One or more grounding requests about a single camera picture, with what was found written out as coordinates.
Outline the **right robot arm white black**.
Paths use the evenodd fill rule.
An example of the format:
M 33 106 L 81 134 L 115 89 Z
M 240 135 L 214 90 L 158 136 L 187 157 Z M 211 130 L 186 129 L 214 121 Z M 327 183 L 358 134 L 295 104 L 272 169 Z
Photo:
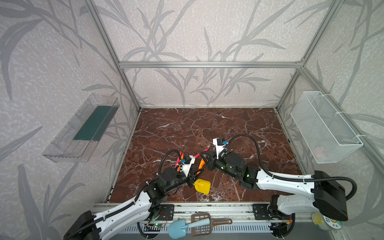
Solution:
M 349 219 L 347 201 L 357 192 L 357 183 L 348 177 L 331 177 L 325 172 L 313 175 L 289 175 L 270 172 L 262 161 L 260 166 L 250 167 L 245 159 L 229 151 L 235 140 L 213 139 L 214 152 L 203 151 L 201 157 L 208 170 L 219 170 L 239 182 L 247 190 L 279 191 L 269 203 L 270 215 L 296 213 L 320 213 L 332 220 L 345 222 Z

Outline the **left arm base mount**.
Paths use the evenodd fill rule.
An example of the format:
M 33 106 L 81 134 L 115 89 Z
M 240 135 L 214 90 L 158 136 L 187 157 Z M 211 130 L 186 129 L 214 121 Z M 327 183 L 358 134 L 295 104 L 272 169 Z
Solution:
M 150 214 L 151 221 L 172 221 L 175 213 L 175 205 L 161 204 Z

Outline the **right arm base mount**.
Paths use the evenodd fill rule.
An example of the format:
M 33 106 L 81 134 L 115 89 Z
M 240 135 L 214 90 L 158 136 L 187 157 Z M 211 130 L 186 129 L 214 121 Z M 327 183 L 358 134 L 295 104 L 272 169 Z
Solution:
M 280 212 L 270 212 L 269 204 L 267 203 L 252 204 L 252 212 L 256 221 L 288 222 L 289 220 L 293 220 L 295 218 L 294 215 L 285 215 Z

